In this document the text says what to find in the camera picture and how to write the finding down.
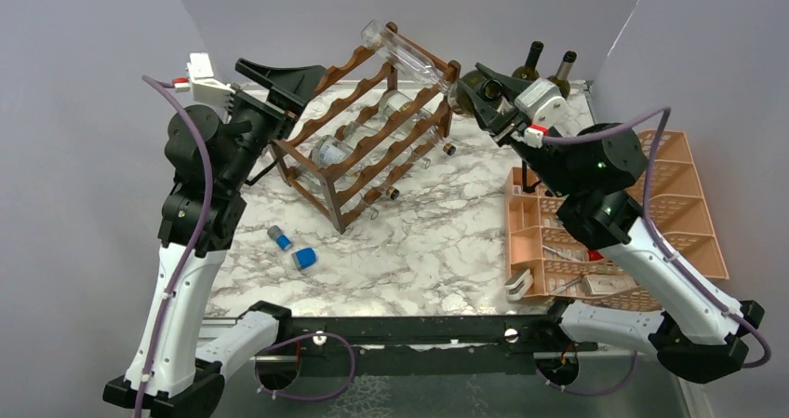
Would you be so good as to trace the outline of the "green wine bottle white label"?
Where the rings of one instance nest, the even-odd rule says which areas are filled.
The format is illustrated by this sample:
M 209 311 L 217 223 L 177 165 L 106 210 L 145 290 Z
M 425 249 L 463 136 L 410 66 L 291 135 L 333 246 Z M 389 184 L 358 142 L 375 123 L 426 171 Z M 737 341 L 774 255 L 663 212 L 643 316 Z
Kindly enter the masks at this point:
M 486 78 L 480 71 L 472 70 L 464 74 L 450 89 L 448 104 L 456 115 L 473 116 L 474 105 L 469 95 L 460 87 L 460 82 L 468 86 L 472 92 L 488 102 L 494 110 L 499 110 L 502 103 L 501 85 Z

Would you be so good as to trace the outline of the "green wine bottle black cap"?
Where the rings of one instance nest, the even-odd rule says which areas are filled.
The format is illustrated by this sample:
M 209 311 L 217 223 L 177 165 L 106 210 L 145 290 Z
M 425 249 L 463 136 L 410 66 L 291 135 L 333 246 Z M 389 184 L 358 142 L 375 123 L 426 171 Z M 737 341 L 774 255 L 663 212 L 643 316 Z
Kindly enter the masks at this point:
M 530 45 L 525 62 L 512 71 L 511 77 L 528 81 L 534 81 L 539 78 L 540 74 L 537 70 L 537 64 L 543 48 L 544 43 L 542 41 L 533 41 Z

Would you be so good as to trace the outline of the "green wine bottle silver cap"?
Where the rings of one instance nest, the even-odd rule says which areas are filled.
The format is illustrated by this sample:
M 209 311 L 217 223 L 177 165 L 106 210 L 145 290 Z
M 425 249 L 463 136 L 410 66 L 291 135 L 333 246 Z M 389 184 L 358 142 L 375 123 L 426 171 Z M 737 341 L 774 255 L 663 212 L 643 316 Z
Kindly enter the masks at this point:
M 566 99 L 570 93 L 570 82 L 568 77 L 576 60 L 577 52 L 574 50 L 568 50 L 564 54 L 556 72 L 548 77 L 548 80 L 559 89 L 559 92 L 564 99 Z

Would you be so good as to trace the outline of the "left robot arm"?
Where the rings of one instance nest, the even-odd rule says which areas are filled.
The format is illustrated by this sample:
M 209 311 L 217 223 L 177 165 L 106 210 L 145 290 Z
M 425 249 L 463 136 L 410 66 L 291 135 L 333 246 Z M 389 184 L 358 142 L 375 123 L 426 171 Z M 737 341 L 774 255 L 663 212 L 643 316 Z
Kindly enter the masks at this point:
M 241 75 L 264 87 L 264 99 L 214 77 L 194 53 L 187 75 L 148 79 L 175 105 L 165 155 L 173 186 L 161 210 L 155 292 L 140 344 L 126 372 L 108 382 L 104 401 L 137 417 L 208 417 L 224 386 L 262 349 L 281 353 L 292 341 L 287 309 L 259 303 L 208 344 L 198 342 L 207 300 L 246 208 L 242 189 L 265 149 L 294 129 L 327 76 L 321 65 L 275 68 L 246 59 Z

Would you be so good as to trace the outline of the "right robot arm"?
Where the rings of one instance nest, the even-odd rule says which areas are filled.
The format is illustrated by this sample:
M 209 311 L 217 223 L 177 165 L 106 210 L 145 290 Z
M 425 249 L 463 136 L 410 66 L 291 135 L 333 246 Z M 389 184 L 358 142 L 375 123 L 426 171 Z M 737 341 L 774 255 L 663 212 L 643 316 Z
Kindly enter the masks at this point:
M 521 80 L 479 69 L 483 81 L 459 81 L 477 125 L 511 147 L 546 191 L 561 199 L 557 217 L 587 249 L 617 264 L 660 305 L 656 313 L 558 300 L 537 325 L 546 348 L 611 344 L 650 355 L 675 376 L 706 384 L 747 369 L 746 335 L 757 336 L 764 309 L 715 287 L 676 251 L 649 217 L 649 200 L 629 194 L 649 183 L 655 147 L 644 148 L 635 121 L 594 124 L 572 136 L 557 129 L 566 101 L 539 78 Z

